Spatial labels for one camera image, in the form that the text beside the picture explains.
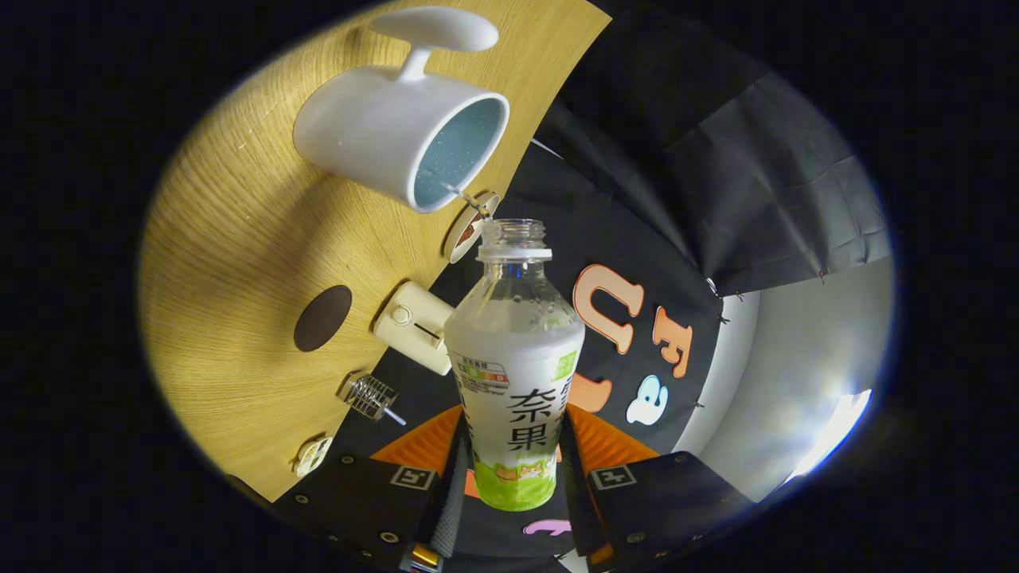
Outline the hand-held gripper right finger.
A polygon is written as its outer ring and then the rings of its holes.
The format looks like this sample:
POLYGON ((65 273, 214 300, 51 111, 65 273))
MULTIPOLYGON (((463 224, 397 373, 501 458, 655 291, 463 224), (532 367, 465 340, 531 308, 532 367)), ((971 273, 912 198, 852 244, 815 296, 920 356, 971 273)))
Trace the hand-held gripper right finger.
POLYGON ((591 571, 644 571, 742 525, 756 503, 695 454, 656 454, 568 405, 561 476, 576 552, 591 571))

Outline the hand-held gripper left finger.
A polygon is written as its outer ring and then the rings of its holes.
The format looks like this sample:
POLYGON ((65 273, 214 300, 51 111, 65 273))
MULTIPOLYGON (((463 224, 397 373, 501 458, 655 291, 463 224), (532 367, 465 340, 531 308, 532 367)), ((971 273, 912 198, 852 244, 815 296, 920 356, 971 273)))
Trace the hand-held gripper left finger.
POLYGON ((460 406, 372 456, 343 454, 271 505, 287 524, 382 572, 443 572, 470 467, 460 406))

